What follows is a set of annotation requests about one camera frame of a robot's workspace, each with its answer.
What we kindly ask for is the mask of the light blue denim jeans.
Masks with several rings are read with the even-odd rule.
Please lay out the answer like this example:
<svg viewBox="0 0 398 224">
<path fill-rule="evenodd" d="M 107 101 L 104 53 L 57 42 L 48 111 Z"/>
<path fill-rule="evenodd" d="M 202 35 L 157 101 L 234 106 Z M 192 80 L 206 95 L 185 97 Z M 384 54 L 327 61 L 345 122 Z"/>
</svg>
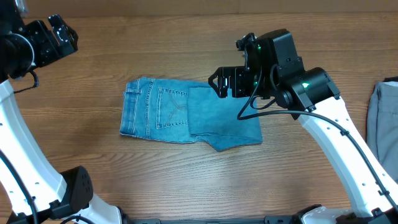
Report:
<svg viewBox="0 0 398 224">
<path fill-rule="evenodd" d="M 127 83 L 120 134 L 216 151 L 263 142 L 258 118 L 239 120 L 246 98 L 219 98 L 209 84 L 142 77 Z"/>
</svg>

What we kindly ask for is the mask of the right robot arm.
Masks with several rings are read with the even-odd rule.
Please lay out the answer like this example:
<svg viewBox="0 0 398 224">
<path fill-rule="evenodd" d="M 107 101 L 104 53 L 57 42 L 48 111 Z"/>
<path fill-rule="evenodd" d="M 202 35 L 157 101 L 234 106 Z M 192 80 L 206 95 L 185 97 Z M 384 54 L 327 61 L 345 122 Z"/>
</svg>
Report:
<svg viewBox="0 0 398 224">
<path fill-rule="evenodd" d="M 208 83 L 220 98 L 231 95 L 277 104 L 316 140 L 350 200 L 350 208 L 312 205 L 294 215 L 265 217 L 265 223 L 396 223 L 397 183 L 353 124 L 338 87 L 322 68 L 306 70 L 286 29 L 237 40 L 245 63 L 220 67 Z"/>
</svg>

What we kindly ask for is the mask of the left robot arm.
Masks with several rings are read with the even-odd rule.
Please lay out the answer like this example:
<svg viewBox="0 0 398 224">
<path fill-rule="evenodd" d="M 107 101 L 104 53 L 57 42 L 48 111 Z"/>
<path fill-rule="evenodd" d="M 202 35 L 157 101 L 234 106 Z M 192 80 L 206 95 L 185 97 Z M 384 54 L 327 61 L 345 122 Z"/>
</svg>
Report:
<svg viewBox="0 0 398 224">
<path fill-rule="evenodd" d="M 131 219 L 93 191 L 87 170 L 57 172 L 27 127 L 12 79 L 75 53 L 78 35 L 57 14 L 25 24 L 24 1 L 1 1 L 1 183 L 12 205 L 9 223 L 122 223 Z"/>
</svg>

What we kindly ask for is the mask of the grey folded garment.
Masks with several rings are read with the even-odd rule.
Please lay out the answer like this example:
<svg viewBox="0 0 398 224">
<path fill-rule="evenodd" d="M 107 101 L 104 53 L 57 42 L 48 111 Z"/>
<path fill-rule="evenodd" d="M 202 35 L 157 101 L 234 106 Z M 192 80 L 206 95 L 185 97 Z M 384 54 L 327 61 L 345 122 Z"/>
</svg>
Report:
<svg viewBox="0 0 398 224">
<path fill-rule="evenodd" d="M 378 82 L 367 114 L 366 142 L 384 170 L 397 180 L 397 82 Z"/>
</svg>

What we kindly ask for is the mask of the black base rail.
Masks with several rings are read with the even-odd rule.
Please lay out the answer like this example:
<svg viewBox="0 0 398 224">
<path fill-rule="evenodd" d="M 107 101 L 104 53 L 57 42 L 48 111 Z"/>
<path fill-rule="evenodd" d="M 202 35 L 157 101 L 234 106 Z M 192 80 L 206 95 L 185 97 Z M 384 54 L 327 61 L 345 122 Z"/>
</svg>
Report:
<svg viewBox="0 0 398 224">
<path fill-rule="evenodd" d="M 130 224 L 291 224 L 293 217 L 288 215 L 265 216 L 264 218 L 232 218 L 202 220 L 160 220 L 135 219 Z"/>
</svg>

